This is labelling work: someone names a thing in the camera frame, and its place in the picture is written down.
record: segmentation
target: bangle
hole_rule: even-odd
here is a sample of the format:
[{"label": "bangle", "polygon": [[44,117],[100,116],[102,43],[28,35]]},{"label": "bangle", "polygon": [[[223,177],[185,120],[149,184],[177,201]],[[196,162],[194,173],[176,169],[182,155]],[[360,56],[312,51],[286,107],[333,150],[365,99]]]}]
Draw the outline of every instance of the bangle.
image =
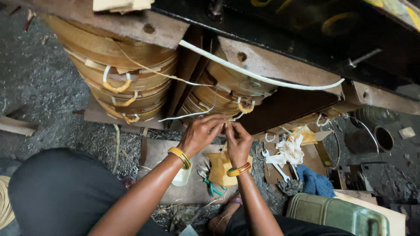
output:
[{"label": "bangle", "polygon": [[182,167],[185,170],[188,170],[191,166],[191,162],[189,161],[188,157],[185,155],[185,153],[183,151],[181,151],[181,149],[177,148],[177,147],[171,147],[168,150],[168,153],[173,153],[175,154],[177,157],[181,158],[182,162],[184,162],[184,166]]},{"label": "bangle", "polygon": [[234,176],[238,176],[238,175],[240,175],[240,174],[244,173],[245,171],[247,171],[247,170],[249,170],[249,169],[251,169],[251,164],[250,164],[249,162],[247,162],[247,163],[246,163],[244,166],[242,166],[241,168],[238,168],[238,169],[236,169],[236,170],[232,170],[232,169],[228,170],[228,172],[226,172],[226,174],[227,174],[229,177],[234,177]]}]

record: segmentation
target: anklet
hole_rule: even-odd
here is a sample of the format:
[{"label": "anklet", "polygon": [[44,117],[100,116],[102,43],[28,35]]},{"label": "anklet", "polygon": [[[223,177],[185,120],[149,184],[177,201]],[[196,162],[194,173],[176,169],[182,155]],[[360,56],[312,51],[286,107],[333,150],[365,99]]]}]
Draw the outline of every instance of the anklet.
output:
[{"label": "anklet", "polygon": [[226,218],[226,217],[228,217],[228,216],[230,216],[230,214],[227,214],[227,215],[225,215],[225,216],[223,216],[220,220],[219,220],[219,222],[216,224],[216,226],[214,227],[214,231],[213,231],[213,236],[216,236],[216,228],[217,228],[217,226],[219,226],[219,224],[222,222],[222,220],[224,219],[224,218]]}]

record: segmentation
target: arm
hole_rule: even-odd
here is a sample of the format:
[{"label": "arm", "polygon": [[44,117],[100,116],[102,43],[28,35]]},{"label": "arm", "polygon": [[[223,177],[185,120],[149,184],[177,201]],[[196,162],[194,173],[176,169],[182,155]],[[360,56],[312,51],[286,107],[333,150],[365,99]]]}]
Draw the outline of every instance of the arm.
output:
[{"label": "arm", "polygon": [[[211,144],[224,122],[223,115],[195,120],[188,126],[178,148],[191,158]],[[89,235],[135,235],[150,218],[183,164],[179,157],[168,154],[102,216]]]},{"label": "arm", "polygon": [[[231,122],[231,125],[225,125],[225,128],[228,139],[228,155],[233,168],[238,169],[247,163],[253,138],[238,122]],[[283,236],[276,219],[258,191],[251,174],[246,171],[238,175],[237,179],[247,222],[253,234]]]}]

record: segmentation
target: blue cloth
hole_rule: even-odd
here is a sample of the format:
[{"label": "blue cloth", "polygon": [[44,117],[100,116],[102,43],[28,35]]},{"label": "blue cloth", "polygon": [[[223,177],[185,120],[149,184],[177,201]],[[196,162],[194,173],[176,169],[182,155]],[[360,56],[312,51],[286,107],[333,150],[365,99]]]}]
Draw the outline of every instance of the blue cloth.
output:
[{"label": "blue cloth", "polygon": [[311,168],[305,165],[299,165],[296,168],[297,175],[303,182],[303,192],[324,197],[335,197],[333,184],[326,176],[315,173]]}]

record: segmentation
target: hand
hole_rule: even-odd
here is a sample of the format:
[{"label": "hand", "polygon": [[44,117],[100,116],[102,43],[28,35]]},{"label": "hand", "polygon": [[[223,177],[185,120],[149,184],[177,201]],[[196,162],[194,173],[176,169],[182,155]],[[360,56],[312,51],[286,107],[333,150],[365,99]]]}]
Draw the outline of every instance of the hand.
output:
[{"label": "hand", "polygon": [[254,139],[239,122],[231,122],[231,125],[226,123],[225,129],[228,138],[228,155],[232,167],[241,168],[248,161],[249,150]]},{"label": "hand", "polygon": [[186,129],[177,148],[181,149],[188,158],[193,157],[213,142],[225,122],[225,116],[221,114],[208,115],[194,120]]}]

